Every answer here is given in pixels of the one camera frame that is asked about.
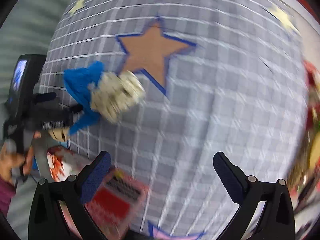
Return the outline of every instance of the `checkered tablecloth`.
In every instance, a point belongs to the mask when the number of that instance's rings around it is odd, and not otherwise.
[[[71,137],[70,148],[113,163],[150,187],[133,230],[148,221],[173,236],[205,231],[215,239],[233,204],[212,166],[223,151],[247,175],[284,177],[305,123],[301,37],[288,33],[266,9],[279,0],[86,0],[72,17],[66,8],[52,38],[41,92],[73,99],[63,71],[100,60],[118,70],[124,52],[115,35],[140,33],[156,16],[171,36],[196,50],[169,61],[167,97],[138,75],[147,96],[113,125],[101,120]]]

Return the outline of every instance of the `maroon sleeve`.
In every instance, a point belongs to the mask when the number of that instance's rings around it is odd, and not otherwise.
[[[0,210],[7,217],[12,197],[16,194],[14,186],[0,177]]]

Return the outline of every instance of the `silver bolt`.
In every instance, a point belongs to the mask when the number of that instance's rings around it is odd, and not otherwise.
[[[68,177],[68,180],[69,181],[75,181],[76,180],[76,175],[70,175],[69,177]]]
[[[256,182],[256,177],[255,176],[252,176],[252,175],[250,175],[249,177],[248,177],[248,180],[250,181],[250,182]]]
[[[41,180],[39,180],[38,183],[39,183],[40,185],[43,185],[44,183],[46,183],[46,181],[47,181],[46,179],[41,179]]]
[[[284,186],[285,185],[285,180],[284,179],[279,179],[279,184]]]

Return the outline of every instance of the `blue fabric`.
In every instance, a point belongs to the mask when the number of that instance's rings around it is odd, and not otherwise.
[[[70,127],[70,135],[85,126],[95,124],[99,120],[100,114],[90,108],[91,93],[88,85],[94,83],[97,86],[103,70],[104,65],[100,61],[92,63],[88,68],[65,70],[63,79],[66,89],[83,106],[84,111],[79,121]]]

